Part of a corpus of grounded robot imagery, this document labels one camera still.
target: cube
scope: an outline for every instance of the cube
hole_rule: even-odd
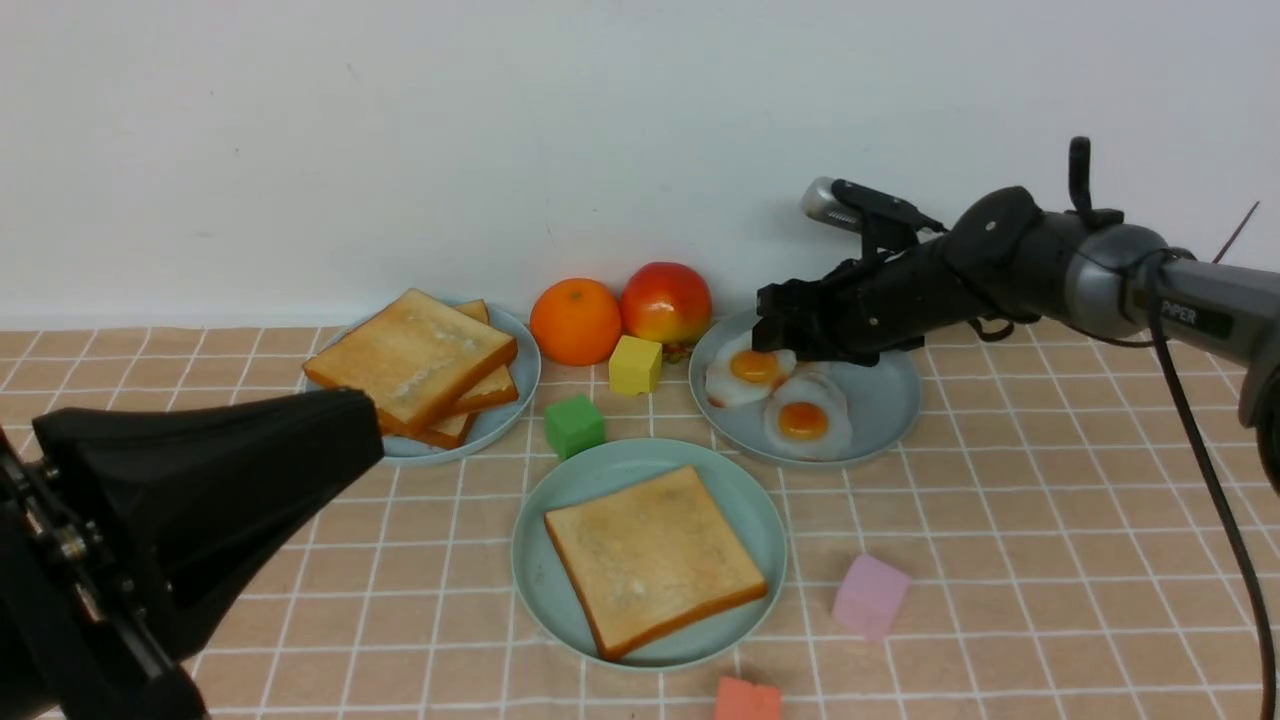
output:
[[[781,716],[782,693],[778,688],[721,678],[714,720],[778,720]]]
[[[901,570],[860,555],[840,584],[831,614],[863,639],[878,643],[888,635],[910,584],[911,578]]]
[[[547,443],[561,460],[604,442],[604,416],[585,395],[553,402],[543,413]]]
[[[609,389],[618,395],[643,395],[658,387],[662,374],[662,343],[622,336],[609,357]]]

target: pink cube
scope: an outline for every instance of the pink cube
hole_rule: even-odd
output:
[[[878,643],[888,635],[910,584],[911,578],[901,570],[860,555],[840,584],[831,614],[863,639]]]

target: plate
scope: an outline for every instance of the plate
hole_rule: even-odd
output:
[[[692,465],[724,519],[769,584],[769,594],[654,641],[618,662],[602,660],[582,605],[547,534],[548,510],[616,492]],[[589,661],[636,671],[666,671],[705,662],[759,628],[778,601],[787,571],[787,536],[769,495],[750,474],[705,447],[663,438],[609,442],[570,457],[529,496],[511,543],[515,585],[543,632]]]
[[[436,299],[447,305],[461,305],[453,300]],[[334,336],[325,347],[338,342],[342,336],[360,327],[361,323],[371,318],[366,315],[360,322],[352,323],[340,333]],[[383,436],[384,460],[399,465],[438,465],[458,460],[472,455],[493,445],[516,424],[520,415],[529,407],[534,398],[534,389],[543,373],[543,356],[534,342],[534,336],[529,328],[504,310],[489,305],[489,324],[516,338],[516,359],[508,365],[512,379],[516,380],[516,389],[520,398],[493,410],[485,410],[476,418],[467,436],[467,442],[453,450],[435,447],[399,436]],[[307,389],[316,389],[319,386],[307,380]]]
[[[707,365],[722,345],[750,331],[756,320],[755,311],[721,320],[698,341],[689,360],[689,384],[698,409],[733,447],[774,465],[840,468],[870,460],[906,437],[915,427],[923,395],[920,373],[905,352],[884,352],[874,368],[835,363],[831,379],[849,398],[849,420],[854,425],[852,450],[846,457],[820,462],[780,455],[764,436],[764,401],[741,407],[714,407],[707,400]]]

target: bread slice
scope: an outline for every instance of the bread slice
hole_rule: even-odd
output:
[[[544,521],[603,660],[769,592],[692,466]]]
[[[484,300],[472,300],[471,302],[458,305],[456,309],[468,318],[480,320],[486,325],[489,324],[489,307],[484,304]],[[471,434],[471,427],[475,425],[479,411],[506,405],[518,397],[520,391],[516,389],[516,380],[512,379],[511,370],[503,365],[485,375],[483,380],[476,383],[474,388],[453,404],[453,411],[461,405],[475,407],[475,410],[445,418],[417,433],[413,439],[444,450],[461,447],[467,441],[467,436]]]
[[[471,425],[476,424],[476,413],[468,415],[454,415],[420,430],[412,439],[425,442],[444,450],[462,447],[471,434]]]
[[[489,306],[485,305],[484,300],[463,302],[457,306],[457,310],[472,320],[489,324]],[[511,370],[506,365],[502,365],[463,393],[453,404],[449,415],[480,413],[481,410],[489,410],[517,400],[520,400],[520,391],[516,388],[516,380],[511,377]]]
[[[321,387],[372,398],[383,432],[416,437],[485,375],[516,357],[516,338],[410,290],[302,365]]]

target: apple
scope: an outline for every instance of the apple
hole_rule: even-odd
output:
[[[692,351],[712,324],[712,293],[698,272],[680,263],[649,263],[622,290],[627,334],[660,342],[668,361]]]

